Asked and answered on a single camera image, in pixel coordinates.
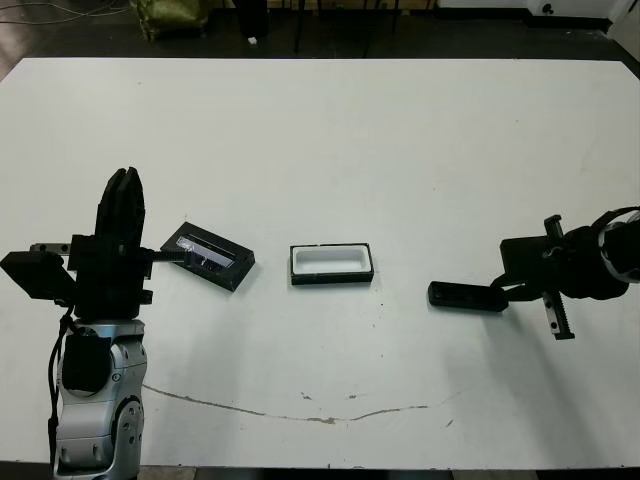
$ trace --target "chair leg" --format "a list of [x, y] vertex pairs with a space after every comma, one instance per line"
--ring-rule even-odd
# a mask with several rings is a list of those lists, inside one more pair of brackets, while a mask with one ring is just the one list
[[298, 30], [296, 32], [296, 43], [293, 52], [297, 55], [300, 49], [300, 36], [302, 35], [302, 18], [304, 15], [304, 7], [306, 0], [298, 0]]
[[[373, 15], [378, 13], [378, 8], [380, 8], [380, 0], [376, 0], [375, 12], [373, 13]], [[362, 51], [362, 58], [367, 58], [367, 56], [369, 55], [369, 47], [371, 46], [371, 37], [373, 36], [374, 23], [375, 22], [369, 21], [369, 31], [367, 32], [367, 39], [364, 44], [364, 50]]]
[[391, 33], [396, 33], [396, 20], [398, 20], [398, 6], [400, 0], [396, 0], [395, 7], [393, 7], [393, 23], [391, 24]]

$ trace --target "table surface crack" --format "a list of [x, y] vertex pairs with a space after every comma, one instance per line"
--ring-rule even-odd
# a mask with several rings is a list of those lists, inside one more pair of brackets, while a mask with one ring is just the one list
[[167, 392], [164, 390], [161, 390], [159, 388], [156, 387], [152, 387], [150, 385], [146, 385], [143, 384], [142, 385], [143, 388], [146, 388], [147, 390], [150, 390], [152, 392], [155, 392], [159, 395], [163, 395], [165, 397], [169, 397], [169, 398], [174, 398], [176, 400], [183, 400], [185, 402], [190, 402], [190, 403], [195, 403], [198, 405], [206, 405], [209, 407], [215, 407], [215, 408], [221, 408], [223, 410], [229, 410], [232, 412], [237, 412], [237, 413], [244, 413], [247, 415], [253, 415], [256, 417], [266, 417], [266, 418], [273, 418], [273, 419], [277, 419], [277, 420], [290, 420], [290, 421], [294, 421], [294, 422], [317, 422], [317, 423], [323, 423], [325, 425], [335, 425], [337, 423], [345, 423], [345, 422], [359, 422], [360, 420], [364, 420], [366, 418], [370, 418], [370, 417], [375, 417], [377, 415], [384, 415], [384, 414], [388, 414], [388, 413], [396, 413], [396, 412], [404, 412], [407, 410], [421, 410], [421, 409], [426, 409], [426, 408], [434, 408], [434, 407], [439, 407], [441, 405], [444, 405], [445, 403], [447, 403], [448, 401], [454, 399], [455, 397], [457, 397], [458, 395], [460, 395], [463, 391], [460, 390], [452, 395], [449, 395], [447, 398], [445, 398], [444, 400], [442, 400], [441, 402], [435, 404], [435, 405], [409, 405], [406, 407], [395, 407], [395, 408], [385, 408], [382, 410], [374, 410], [373, 412], [368, 412], [368, 413], [364, 413], [362, 415], [358, 415], [357, 417], [352, 417], [352, 418], [340, 418], [340, 417], [325, 417], [325, 418], [321, 418], [321, 417], [292, 417], [289, 415], [274, 415], [274, 414], [269, 414], [266, 412], [258, 412], [255, 410], [249, 410], [246, 408], [240, 408], [240, 407], [234, 407], [233, 405], [225, 405], [223, 403], [217, 403], [217, 402], [209, 402], [207, 400], [200, 400], [197, 398], [193, 398], [190, 397], [188, 395], [178, 395], [175, 393], [171, 393], [171, 392]]

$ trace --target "white wall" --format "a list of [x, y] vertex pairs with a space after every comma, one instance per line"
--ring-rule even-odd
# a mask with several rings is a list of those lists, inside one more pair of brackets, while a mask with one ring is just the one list
[[440, 0], [442, 8], [525, 8], [527, 0]]
[[640, 62], [640, 3], [636, 3], [628, 15], [613, 24], [609, 30], [609, 37], [622, 45]]
[[526, 0], [529, 11], [534, 15], [544, 15], [542, 7], [546, 3], [553, 6], [554, 17], [608, 18], [615, 21], [624, 15], [633, 0]]

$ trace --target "white table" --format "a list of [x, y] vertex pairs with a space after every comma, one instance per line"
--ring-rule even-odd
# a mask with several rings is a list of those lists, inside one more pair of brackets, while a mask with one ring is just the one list
[[[145, 464], [638, 465], [637, 287], [567, 301], [564, 342], [540, 302], [455, 314], [426, 288], [489, 282], [553, 213], [638, 204], [639, 131], [620, 63], [29, 59], [0, 85], [0, 252], [92, 233], [128, 165], [143, 245], [187, 219], [255, 251], [233, 294], [154, 267]], [[370, 286], [290, 286], [290, 245], [362, 241]], [[46, 461], [61, 310], [0, 295], [0, 456]]]

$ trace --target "black cable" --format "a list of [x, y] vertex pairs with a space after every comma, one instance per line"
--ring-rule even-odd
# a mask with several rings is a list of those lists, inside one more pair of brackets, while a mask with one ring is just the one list
[[68, 329], [74, 330], [73, 305], [67, 309], [67, 312], [60, 318], [60, 329], [58, 330], [58, 338], [53, 345], [51, 355], [49, 356], [49, 366], [47, 368], [47, 377], [49, 382], [49, 396], [51, 397], [51, 417], [47, 422], [47, 431], [49, 435], [49, 465], [53, 471], [53, 464], [56, 458], [56, 431], [58, 429], [58, 396], [59, 389], [56, 386], [56, 371], [54, 369], [60, 363], [60, 355], [62, 353], [62, 340]]
[[400, 0], [396, 0], [396, 3], [393, 7], [393, 23], [391, 24], [391, 33], [396, 33], [396, 22], [398, 21], [398, 6], [400, 5]]
[[[125, 12], [127, 10], [129, 10], [129, 7], [126, 8], [122, 8], [122, 9], [115, 9], [113, 8], [114, 5], [116, 4], [117, 0], [112, 0], [111, 2], [109, 2], [106, 5], [101, 5], [100, 7], [94, 8], [92, 10], [89, 10], [88, 12], [76, 12], [75, 10], [71, 10], [68, 9], [66, 7], [63, 7], [61, 5], [57, 5], [54, 3], [48, 3], [48, 2], [34, 2], [34, 3], [26, 3], [26, 4], [16, 4], [16, 5], [8, 5], [5, 7], [0, 7], [0, 10], [7, 10], [7, 9], [13, 9], [13, 8], [19, 8], [19, 7], [36, 7], [36, 6], [40, 6], [40, 7], [52, 7], [52, 8], [56, 8], [58, 10], [63, 10], [65, 12], [68, 13], [73, 13], [76, 16], [74, 17], [69, 17], [69, 18], [63, 18], [60, 20], [47, 20], [47, 21], [43, 21], [43, 22], [29, 22], [29, 21], [23, 21], [23, 20], [0, 20], [0, 24], [6, 23], [6, 24], [14, 24], [14, 25], [55, 25], [55, 24], [59, 24], [59, 23], [67, 23], [67, 22], [73, 22], [75, 20], [79, 20], [80, 18], [84, 18], [84, 17], [102, 17], [102, 16], [106, 16], [106, 15], [116, 15], [122, 12]], [[111, 12], [107, 12], [107, 13], [96, 13], [96, 12], [100, 12], [103, 10], [113, 10]]]
[[627, 213], [634, 212], [634, 211], [640, 211], [640, 206], [637, 206], [637, 207], [623, 207], [623, 208], [617, 208], [615, 210], [610, 210], [610, 211], [606, 212], [605, 214], [603, 214], [595, 222], [593, 222], [593, 225], [591, 225], [591, 228], [594, 228], [596, 230], [602, 230], [604, 227], [609, 225], [616, 218], [621, 217], [622, 215], [626, 215]]
[[[380, 0], [376, 0], [376, 5], [375, 5], [375, 13], [378, 13], [378, 10], [380, 9]], [[371, 46], [371, 37], [373, 36], [373, 30], [375, 28], [375, 26], [377, 25], [377, 21], [368, 19], [369, 21], [367, 22], [367, 27], [368, 27], [368, 31], [367, 31], [367, 38], [364, 42], [364, 50], [362, 51], [362, 58], [367, 58], [367, 56], [369, 55], [369, 47]]]

